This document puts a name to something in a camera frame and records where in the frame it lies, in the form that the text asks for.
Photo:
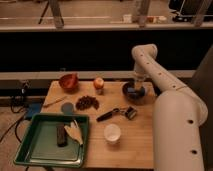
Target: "red bowl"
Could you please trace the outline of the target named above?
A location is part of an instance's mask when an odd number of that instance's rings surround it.
[[[72,91],[78,86],[77,73],[66,74],[59,79],[59,85],[66,91]]]

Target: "paper cup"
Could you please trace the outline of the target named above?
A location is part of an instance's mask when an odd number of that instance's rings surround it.
[[[109,124],[104,129],[104,137],[109,144],[116,144],[121,136],[121,129],[116,124]]]

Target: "bowl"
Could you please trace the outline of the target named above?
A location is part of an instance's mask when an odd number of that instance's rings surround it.
[[[146,95],[147,90],[143,86],[140,89],[135,89],[135,83],[131,81],[123,85],[122,92],[128,100],[136,102]]]
[[[72,91],[78,86],[77,73],[66,74],[59,79],[59,85],[65,91]]]
[[[117,144],[121,136],[121,129],[116,124],[109,124],[104,128],[104,138],[108,144]]]

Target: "black handle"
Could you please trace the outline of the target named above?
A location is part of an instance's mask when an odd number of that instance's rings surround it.
[[[111,118],[111,117],[112,117],[112,111],[107,112],[107,113],[105,113],[105,114],[99,116],[96,120],[97,120],[98,122],[100,122],[100,121],[109,119],[109,118]]]

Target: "baking tray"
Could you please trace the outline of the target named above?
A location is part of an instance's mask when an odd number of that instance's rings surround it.
[[[82,131],[83,145],[67,136],[67,146],[57,146],[56,126],[62,122],[70,124],[75,119]],[[89,133],[87,115],[56,115],[40,113],[33,117],[14,163],[25,166],[49,166],[79,168],[82,166]]]

